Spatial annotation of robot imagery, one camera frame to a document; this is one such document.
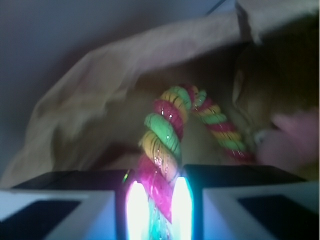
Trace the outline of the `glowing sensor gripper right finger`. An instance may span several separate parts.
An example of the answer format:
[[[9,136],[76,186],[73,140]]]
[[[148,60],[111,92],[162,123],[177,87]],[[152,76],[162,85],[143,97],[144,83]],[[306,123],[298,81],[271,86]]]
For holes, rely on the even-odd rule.
[[[273,166],[182,169],[178,240],[317,240],[320,186]]]

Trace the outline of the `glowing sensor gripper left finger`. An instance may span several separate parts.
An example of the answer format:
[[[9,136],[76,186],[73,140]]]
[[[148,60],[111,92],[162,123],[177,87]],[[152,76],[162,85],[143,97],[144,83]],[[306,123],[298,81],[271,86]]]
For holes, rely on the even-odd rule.
[[[3,240],[124,240],[132,169],[47,172],[0,191]]]

